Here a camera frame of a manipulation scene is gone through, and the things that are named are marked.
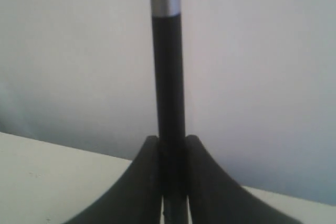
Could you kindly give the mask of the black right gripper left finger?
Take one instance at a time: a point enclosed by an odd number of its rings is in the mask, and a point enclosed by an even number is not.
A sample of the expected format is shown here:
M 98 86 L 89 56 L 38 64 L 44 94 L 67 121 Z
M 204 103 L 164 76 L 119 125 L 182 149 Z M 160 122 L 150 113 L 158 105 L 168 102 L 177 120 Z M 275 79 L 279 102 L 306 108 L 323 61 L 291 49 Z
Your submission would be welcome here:
M 158 145 L 158 137 L 147 137 L 136 158 L 114 185 L 67 223 L 160 223 Z

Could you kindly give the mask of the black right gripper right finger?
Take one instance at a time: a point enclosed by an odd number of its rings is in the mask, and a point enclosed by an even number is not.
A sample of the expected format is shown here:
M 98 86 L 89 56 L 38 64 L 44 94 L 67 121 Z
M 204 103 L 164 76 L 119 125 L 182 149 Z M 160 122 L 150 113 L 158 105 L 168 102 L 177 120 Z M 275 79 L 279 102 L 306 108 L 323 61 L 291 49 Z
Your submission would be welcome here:
M 299 223 L 253 196 L 211 157 L 195 135 L 185 139 L 188 198 L 193 223 Z

